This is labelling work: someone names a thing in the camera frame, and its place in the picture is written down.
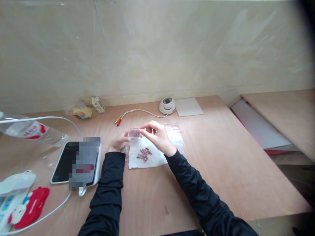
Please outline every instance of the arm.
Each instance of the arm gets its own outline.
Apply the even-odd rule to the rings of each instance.
[[[120,150],[127,145],[129,130],[114,138],[105,154],[102,175],[91,200],[89,213],[79,236],[118,235],[121,212],[121,189],[125,168],[125,154]]]
[[[233,215],[229,207],[202,179],[199,171],[177,151],[163,125],[151,121],[138,131],[164,153],[171,171],[207,235],[257,235],[244,220]]]
[[[172,157],[165,157],[207,235],[257,235],[244,220],[233,215],[178,151]]]

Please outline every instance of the hand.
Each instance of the hand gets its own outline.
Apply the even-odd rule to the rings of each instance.
[[[177,152],[176,147],[172,144],[167,135],[164,125],[156,121],[150,121],[138,129],[138,131],[168,157],[174,156]]]
[[[130,129],[127,129],[126,131],[118,135],[116,138],[114,138],[109,144],[107,152],[112,152],[112,151],[120,152],[120,150],[123,149],[130,141],[130,138],[127,137],[129,130]]]

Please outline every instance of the pixelated area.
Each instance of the pixelated area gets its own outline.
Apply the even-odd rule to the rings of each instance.
[[[93,183],[100,143],[100,137],[83,137],[69,142],[69,148],[75,150],[72,173],[69,174],[69,191],[82,191],[86,185]]]

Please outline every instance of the white cord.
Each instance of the white cord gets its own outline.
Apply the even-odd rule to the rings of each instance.
[[[133,109],[133,110],[130,110],[130,111],[126,111],[125,113],[123,113],[120,117],[120,119],[122,120],[122,118],[124,117],[124,115],[126,115],[127,113],[130,113],[130,112],[134,112],[134,111],[137,111],[137,110],[139,110],[139,111],[144,111],[144,112],[147,112],[147,113],[150,113],[151,115],[153,115],[153,116],[156,116],[156,117],[158,117],[158,118],[164,118],[164,117],[166,117],[167,115],[165,115],[165,116],[157,116],[157,115],[155,115],[155,114],[153,114],[153,113],[151,113],[151,112],[149,112],[149,111],[146,111],[146,110],[141,110],[141,109]]]
[[[63,119],[63,120],[67,120],[69,121],[71,124],[74,125],[74,127],[77,129],[77,131],[79,132],[80,134],[80,137],[82,137],[82,134],[79,130],[79,128],[71,121],[71,120],[68,120],[64,117],[58,117],[58,116],[44,116],[44,117],[37,117],[37,118],[27,118],[27,119],[21,119],[21,120],[6,120],[6,121],[0,121],[0,124],[4,124],[4,123],[16,123],[16,122],[24,122],[24,121],[33,121],[33,120],[42,120],[42,119],[49,119],[49,118],[57,118],[57,119]],[[61,203],[55,210],[53,210],[52,212],[50,212],[49,214],[47,214],[46,216],[44,216],[43,218],[41,218],[40,220],[34,222],[33,224],[30,224],[29,226],[23,228],[23,229],[19,229],[19,230],[16,230],[16,231],[13,231],[13,232],[6,232],[6,233],[2,233],[0,232],[0,235],[11,235],[11,234],[16,234],[16,233],[20,233],[32,226],[34,226],[35,224],[41,222],[43,219],[47,218],[48,216],[50,216],[52,213],[54,213],[56,210],[58,210],[70,197],[72,192],[69,193],[68,197],[63,201],[63,203]]]
[[[7,120],[7,121],[0,121],[0,124],[3,124],[3,123],[23,122],[23,121],[33,121],[33,120],[43,120],[43,119],[50,119],[50,118],[57,118],[57,119],[63,119],[63,120],[69,121],[69,122],[70,122],[71,124],[73,124],[74,127],[77,129],[77,131],[78,131],[79,134],[80,134],[80,137],[82,137],[82,134],[81,134],[79,128],[78,128],[71,120],[68,120],[67,118],[59,117],[59,116],[43,116],[43,117],[27,118],[27,119],[21,119],[21,120]]]
[[[33,224],[31,224],[31,225],[29,225],[29,226],[27,226],[27,227],[25,227],[25,228],[23,228],[23,229],[19,229],[19,230],[12,231],[12,232],[6,232],[6,233],[1,233],[1,232],[0,232],[0,235],[11,235],[11,234],[20,233],[20,232],[22,232],[22,231],[24,231],[24,230],[26,230],[26,229],[28,229],[28,228],[34,226],[35,224],[41,222],[43,219],[47,218],[47,217],[50,216],[52,213],[54,213],[56,210],[58,210],[58,209],[69,199],[71,193],[72,193],[72,192],[69,193],[68,197],[67,197],[67,198],[63,201],[63,203],[61,203],[55,210],[53,210],[51,213],[47,214],[46,216],[44,216],[44,217],[41,218],[40,220],[34,222]]]

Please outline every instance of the small plastic cup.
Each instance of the small plastic cup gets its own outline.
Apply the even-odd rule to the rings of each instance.
[[[128,132],[128,137],[131,139],[130,141],[136,141],[140,137],[140,133],[137,129],[130,129]]]

